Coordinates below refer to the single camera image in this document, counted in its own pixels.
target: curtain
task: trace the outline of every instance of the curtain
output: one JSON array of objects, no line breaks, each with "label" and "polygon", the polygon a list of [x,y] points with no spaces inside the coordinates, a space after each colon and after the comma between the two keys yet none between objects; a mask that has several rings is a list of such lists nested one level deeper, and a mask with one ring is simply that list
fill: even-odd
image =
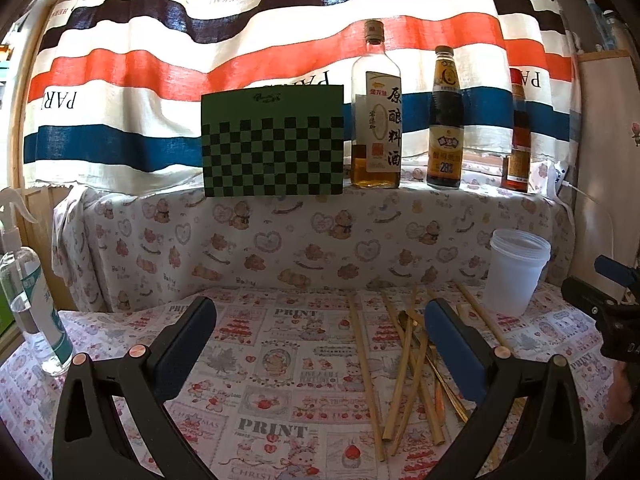
[{"label": "curtain", "polygon": [[342,84],[348,141],[369,18],[401,69],[404,157],[428,150],[434,49],[448,44],[466,148],[511,151],[517,66],[533,159],[574,158],[577,72],[556,0],[60,0],[28,94],[26,185],[142,194],[184,183],[202,173],[200,96],[229,89]]}]

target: tablecloth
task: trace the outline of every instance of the tablecloth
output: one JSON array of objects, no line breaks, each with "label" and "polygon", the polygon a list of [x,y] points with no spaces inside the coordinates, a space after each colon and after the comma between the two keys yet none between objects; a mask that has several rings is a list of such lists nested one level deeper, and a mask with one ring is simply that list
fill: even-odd
[{"label": "tablecloth", "polygon": [[[470,290],[481,298],[481,288]],[[408,304],[408,288],[386,293],[398,309]],[[450,304],[460,304],[463,320],[497,345],[455,286],[446,284],[436,293]],[[447,405],[447,444],[435,446],[424,409],[414,405],[398,455],[385,463],[375,460],[342,292],[215,287],[203,294],[216,304],[217,327],[182,391],[166,407],[220,480],[418,480],[459,431]],[[427,299],[420,287],[420,304]],[[105,359],[123,355],[133,344],[150,344],[190,301],[138,312],[61,312],[60,316],[77,351]],[[379,292],[358,290],[356,302],[384,418],[396,378],[399,340]],[[561,353],[568,358],[584,417],[588,478],[593,478],[604,463],[601,445],[610,428],[604,405],[612,381],[612,363],[598,351],[602,340],[593,321],[565,304],[558,288],[548,283],[538,287],[521,319],[493,316],[518,356],[548,360]],[[439,365],[450,381],[442,362]],[[425,376],[432,388],[431,371],[426,370]],[[47,480],[62,384],[62,379],[42,374],[24,345],[0,367],[0,418]],[[117,399],[116,405],[137,457],[153,470],[154,461],[126,403]],[[500,452],[516,423],[512,413],[498,440]]]},{"label": "tablecloth", "polygon": [[564,207],[473,179],[436,190],[346,187],[339,196],[205,198],[201,187],[147,197],[76,187],[55,209],[53,269],[79,310],[129,311],[211,285],[368,288],[482,278],[494,229],[552,245],[559,285],[574,251]]}]

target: red stripe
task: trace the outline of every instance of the red stripe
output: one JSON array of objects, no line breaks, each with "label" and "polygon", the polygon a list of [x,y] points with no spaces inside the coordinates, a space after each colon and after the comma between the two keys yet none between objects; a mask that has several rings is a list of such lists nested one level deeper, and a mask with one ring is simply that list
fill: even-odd
[{"label": "red stripe", "polygon": [[549,54],[539,41],[505,40],[510,66],[537,66],[547,70],[551,79],[571,82],[570,57]]},{"label": "red stripe", "polygon": [[[388,50],[415,48],[434,50],[488,43],[504,48],[500,23],[488,14],[468,12],[431,22],[411,16],[383,20]],[[114,54],[95,49],[87,56],[57,57],[48,72],[31,80],[31,102],[49,86],[80,86],[103,80],[118,86],[148,88],[162,99],[199,101],[202,94],[244,88],[255,81],[305,75],[341,59],[364,54],[363,22],[352,23],[338,34],[322,40],[279,45],[244,54],[224,62],[209,73],[173,66],[146,50]]]}]

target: plastic cup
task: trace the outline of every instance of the plastic cup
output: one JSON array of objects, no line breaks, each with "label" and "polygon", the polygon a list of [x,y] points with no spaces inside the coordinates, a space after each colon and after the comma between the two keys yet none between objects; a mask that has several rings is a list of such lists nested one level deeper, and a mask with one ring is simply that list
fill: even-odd
[{"label": "plastic cup", "polygon": [[544,238],[516,229],[496,229],[482,302],[494,312],[519,317],[529,305],[551,257]]}]

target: screw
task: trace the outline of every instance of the screw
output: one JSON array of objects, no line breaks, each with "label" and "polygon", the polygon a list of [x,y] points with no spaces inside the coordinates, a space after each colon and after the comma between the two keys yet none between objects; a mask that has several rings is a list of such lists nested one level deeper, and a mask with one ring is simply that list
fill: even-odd
[{"label": "screw", "polygon": [[511,357],[511,350],[506,346],[497,346],[494,348],[494,354],[498,359],[508,359]]},{"label": "screw", "polygon": [[554,355],[553,361],[556,366],[566,366],[566,357],[563,355]]},{"label": "screw", "polygon": [[146,347],[144,345],[135,345],[129,349],[129,355],[131,357],[142,357],[146,352]]},{"label": "screw", "polygon": [[76,354],[73,358],[73,364],[81,365],[86,361],[86,354]]}]

